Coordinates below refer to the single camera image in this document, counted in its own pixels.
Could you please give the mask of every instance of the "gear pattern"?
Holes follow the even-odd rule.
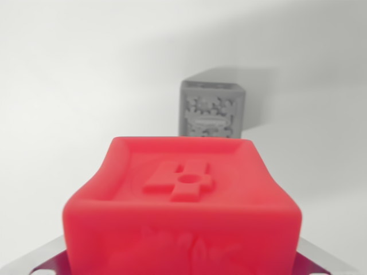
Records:
[[[189,136],[230,138],[236,102],[218,96],[187,96],[185,118]]]

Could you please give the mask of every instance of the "embossed cross shape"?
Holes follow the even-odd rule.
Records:
[[[181,168],[178,162],[162,162],[144,184],[143,191],[171,193],[171,201],[196,202],[202,191],[210,191],[213,188],[212,177],[206,174],[206,161],[188,160],[183,169]]]

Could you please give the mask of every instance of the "metal bracket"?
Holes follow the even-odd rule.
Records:
[[[292,275],[366,275],[301,238]],[[71,275],[64,236],[0,269],[0,275]]]

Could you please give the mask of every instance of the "red box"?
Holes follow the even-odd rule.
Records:
[[[290,275],[301,213],[249,140],[117,137],[66,204],[73,275]]]

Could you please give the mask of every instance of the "gray 3d printed cube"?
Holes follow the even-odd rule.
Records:
[[[179,135],[240,138],[244,99],[245,90],[234,83],[183,81]]]

